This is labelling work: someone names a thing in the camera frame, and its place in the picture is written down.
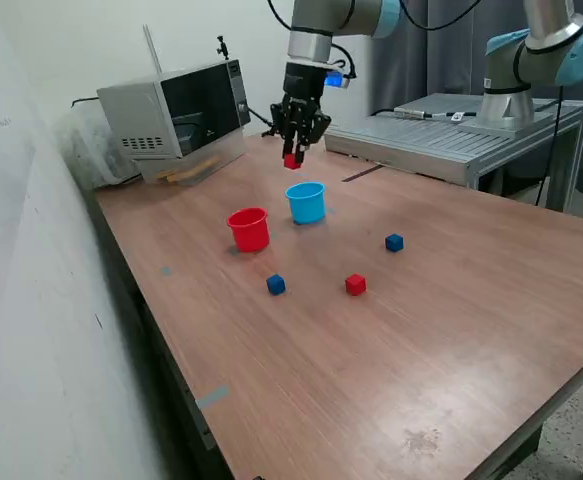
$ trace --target tile floor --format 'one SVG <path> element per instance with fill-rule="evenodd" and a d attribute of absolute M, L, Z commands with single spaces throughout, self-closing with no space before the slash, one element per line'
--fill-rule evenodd
<path fill-rule="evenodd" d="M 535 201 L 537 190 L 517 200 Z M 583 194 L 576 192 L 570 214 L 583 217 Z M 506 480 L 576 480 L 583 471 L 583 387 L 544 426 L 540 448 Z"/>

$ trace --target white wall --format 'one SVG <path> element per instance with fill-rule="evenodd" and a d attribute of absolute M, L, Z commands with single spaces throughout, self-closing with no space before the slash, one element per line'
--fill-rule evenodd
<path fill-rule="evenodd" d="M 274 3 L 290 22 L 292 0 Z M 51 124 L 73 99 L 153 72 L 144 23 L 165 71 L 216 61 L 216 37 L 224 35 L 231 56 L 242 63 L 251 106 L 268 117 L 269 105 L 282 98 L 289 33 L 266 0 L 0 0 L 0 23 Z M 329 89 L 325 95 L 323 108 L 335 122 L 366 113 L 369 98 L 369 41 L 339 41 L 350 48 L 361 78 L 348 92 Z M 262 130 L 257 120 L 253 124 L 250 132 Z"/>
<path fill-rule="evenodd" d="M 122 333 L 137 316 L 26 85 L 0 33 L 0 479 L 171 478 Z"/>

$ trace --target cable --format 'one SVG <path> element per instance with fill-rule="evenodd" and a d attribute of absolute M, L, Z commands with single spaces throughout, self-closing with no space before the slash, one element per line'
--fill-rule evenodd
<path fill-rule="evenodd" d="M 331 62 L 329 65 L 339 65 L 340 68 L 344 68 L 347 66 L 347 61 L 344 58 L 339 58 L 335 62 Z"/>
<path fill-rule="evenodd" d="M 538 191 L 538 198 L 535 200 L 535 206 L 540 205 L 540 198 L 542 198 L 542 191 L 547 176 L 551 171 L 551 164 L 553 163 L 553 152 L 555 151 L 555 144 L 558 139 L 558 131 L 560 130 L 560 114 L 562 113 L 562 102 L 564 101 L 564 87 L 560 87 L 560 94 L 558 95 L 558 113 L 555 115 L 555 128 L 553 129 L 553 138 L 551 139 L 551 147 L 549 148 L 549 157 L 547 158 L 547 165 L 544 168 L 544 175 L 540 183 L 540 190 Z"/>
<path fill-rule="evenodd" d="M 71 102 L 71 108 L 75 107 L 76 103 L 91 102 L 93 100 L 100 100 L 100 97 L 78 98 L 77 100 L 74 100 L 73 102 Z"/>
<path fill-rule="evenodd" d="M 372 117 L 380 113 L 397 113 L 400 115 L 400 118 L 411 118 L 413 120 L 423 120 L 427 118 L 440 118 L 440 117 L 452 117 L 457 113 L 460 112 L 442 112 L 442 113 L 429 113 L 423 111 L 415 111 L 415 110 L 404 110 L 404 109 L 393 109 L 393 108 L 381 108 L 380 110 L 376 110 L 371 114 Z M 478 112 L 462 112 L 464 117 L 477 117 Z"/>
<path fill-rule="evenodd" d="M 371 114 L 371 116 L 375 117 L 376 115 L 379 115 L 380 113 L 393 113 L 393 109 L 392 108 L 381 108 L 380 110 L 376 110 L 375 112 L 373 112 Z"/>
<path fill-rule="evenodd" d="M 284 20 L 282 20 L 282 17 L 280 17 L 280 15 L 278 15 L 278 12 L 276 11 L 275 7 L 273 6 L 272 0 L 267 0 L 267 3 L 269 4 L 269 8 L 271 9 L 271 13 L 273 13 L 273 16 L 280 23 L 280 25 L 282 25 L 287 30 L 291 30 L 291 27 L 289 26 L 289 24 L 286 23 Z M 349 7 L 349 14 L 347 15 L 347 18 L 345 19 L 345 21 L 342 24 L 342 26 L 340 27 L 340 29 L 343 29 L 344 27 L 346 27 L 349 24 L 349 21 L 351 20 L 351 17 L 353 16 L 354 10 L 355 10 L 355 0 L 351 0 L 351 6 Z M 341 47 L 337 43 L 332 43 L 331 46 L 333 48 L 335 48 L 336 50 L 340 50 L 344 54 L 344 56 L 347 57 L 347 60 L 349 61 L 349 66 L 350 66 L 351 70 L 348 73 L 348 75 L 345 76 L 345 78 L 349 78 L 349 79 L 358 78 L 358 75 L 357 75 L 356 70 L 355 70 L 355 62 L 353 61 L 353 57 L 351 57 L 351 54 L 349 52 L 347 52 L 344 49 L 344 47 Z"/>
<path fill-rule="evenodd" d="M 406 17 L 409 19 L 409 21 L 416 26 L 417 28 L 419 28 L 420 30 L 426 30 L 427 32 L 435 32 L 436 30 L 442 30 L 443 28 L 447 28 L 450 27 L 451 25 L 453 25 L 454 23 L 459 22 L 460 20 L 462 20 L 464 17 L 466 17 L 469 13 L 471 13 L 471 10 L 473 10 L 475 7 L 477 7 L 480 2 L 482 2 L 482 0 L 475 0 L 475 2 L 473 2 L 471 4 L 471 6 L 469 8 L 467 8 L 464 12 L 462 12 L 460 15 L 458 15 L 456 18 L 454 18 L 453 20 L 451 20 L 450 22 L 445 23 L 444 25 L 440 25 L 438 27 L 425 27 L 424 25 L 420 25 L 418 22 L 415 21 L 415 19 L 411 16 L 411 14 L 409 13 L 409 10 L 407 9 L 407 6 L 404 3 L 404 0 L 400 0 L 400 6 L 402 7 L 402 11 L 404 12 L 404 14 L 406 15 Z"/>
<path fill-rule="evenodd" d="M 340 27 L 340 30 L 344 30 L 344 28 L 349 24 L 351 21 L 351 17 L 353 16 L 353 12 L 355 12 L 355 0 L 351 0 L 351 4 L 349 5 L 349 12 L 347 13 L 347 18 L 344 19 L 344 23 Z"/>
<path fill-rule="evenodd" d="M 282 20 L 282 17 L 280 17 L 280 15 L 278 15 L 278 12 L 275 11 L 275 7 L 273 6 L 273 2 L 271 0 L 267 0 L 267 3 L 269 4 L 269 8 L 271 9 L 273 16 L 278 20 L 278 22 L 280 22 L 280 25 L 282 25 L 287 30 L 291 30 L 291 27 L 289 25 L 287 25 L 285 23 L 285 21 Z"/>
<path fill-rule="evenodd" d="M 253 110 L 251 107 L 247 107 L 247 108 L 249 109 L 249 112 L 251 112 L 253 115 L 255 115 L 256 117 L 258 117 L 260 119 L 260 121 L 262 123 L 264 123 L 267 127 L 273 128 L 273 122 L 271 122 L 270 120 L 267 120 L 266 118 L 264 118 L 258 112 L 256 112 L 255 110 Z"/>
<path fill-rule="evenodd" d="M 337 43 L 332 43 L 331 46 L 336 50 L 340 50 L 342 53 L 344 53 L 344 56 L 347 57 L 347 60 L 349 61 L 349 73 L 345 75 L 345 78 L 349 79 L 358 78 L 358 74 L 356 73 L 355 70 L 355 62 L 353 61 L 353 57 L 351 56 L 351 54 L 347 52 L 344 47 L 338 45 Z"/>

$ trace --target blue tape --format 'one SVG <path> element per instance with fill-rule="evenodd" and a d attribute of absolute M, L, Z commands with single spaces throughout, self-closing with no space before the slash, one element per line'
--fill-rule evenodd
<path fill-rule="evenodd" d="M 221 385 L 212 391 L 210 394 L 205 395 L 202 398 L 199 398 L 195 401 L 196 405 L 200 410 L 207 408 L 219 400 L 222 400 L 229 394 L 229 389 L 226 385 Z"/>

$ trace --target metal platform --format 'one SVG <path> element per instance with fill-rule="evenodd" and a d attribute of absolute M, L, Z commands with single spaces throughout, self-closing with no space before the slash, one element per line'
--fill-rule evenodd
<path fill-rule="evenodd" d="M 404 108 L 438 112 L 479 111 L 477 95 L 433 94 Z M 535 99 L 536 109 L 552 102 Z M 557 105 L 544 113 L 555 119 Z M 518 139 L 462 131 L 461 124 L 397 118 L 382 113 L 354 122 L 333 125 L 325 134 L 327 150 L 353 155 L 379 164 L 441 180 L 478 187 L 480 177 L 549 142 L 553 121 Z M 560 116 L 558 144 L 551 171 L 547 208 L 565 211 L 571 203 L 583 147 L 583 101 L 565 100 Z"/>

